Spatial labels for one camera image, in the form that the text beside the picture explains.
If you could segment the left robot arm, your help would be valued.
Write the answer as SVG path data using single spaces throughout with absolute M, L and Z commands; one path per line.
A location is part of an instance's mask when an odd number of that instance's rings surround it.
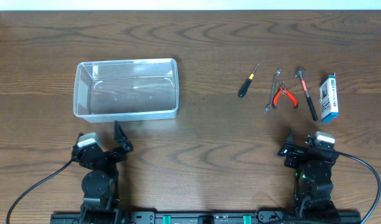
M 128 212 L 119 208 L 119 171 L 117 163 L 127 159 L 134 150 L 118 121 L 114 122 L 117 147 L 104 151 L 96 133 L 80 134 L 72 147 L 71 158 L 90 170 L 82 180 L 84 193 L 80 209 L 80 224 L 128 223 Z

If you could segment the small hammer black red handle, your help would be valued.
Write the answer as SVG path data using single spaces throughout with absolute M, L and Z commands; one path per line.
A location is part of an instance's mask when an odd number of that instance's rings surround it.
M 305 69 L 298 69 L 295 72 L 295 78 L 299 78 L 300 79 L 302 87 L 303 87 L 303 90 L 305 92 L 306 100 L 307 100 L 307 103 L 308 103 L 308 106 L 309 106 L 309 109 L 310 109 L 310 112 L 311 112 L 312 119 L 314 121 L 317 121 L 318 120 L 318 115 L 317 115 L 316 110 L 314 108 L 313 100 L 311 99 L 310 93 L 308 91 L 308 88 L 306 86 L 306 82 L 305 82 L 305 79 L 304 79 L 305 72 L 306 72 Z

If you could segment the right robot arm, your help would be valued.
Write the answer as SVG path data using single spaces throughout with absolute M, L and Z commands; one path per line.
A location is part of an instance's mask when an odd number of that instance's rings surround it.
M 307 146 L 294 143 L 290 133 L 277 155 L 284 166 L 295 169 L 294 216 L 301 219 L 339 222 L 339 212 L 331 201 L 334 185 L 331 169 L 339 157 L 334 150 L 332 135 L 316 132 L 308 136 Z

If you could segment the clear plastic storage container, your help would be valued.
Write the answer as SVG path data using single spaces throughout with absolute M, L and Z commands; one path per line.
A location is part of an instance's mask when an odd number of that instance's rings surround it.
M 180 86 L 173 58 L 81 62 L 73 113 L 89 123 L 176 118 Z

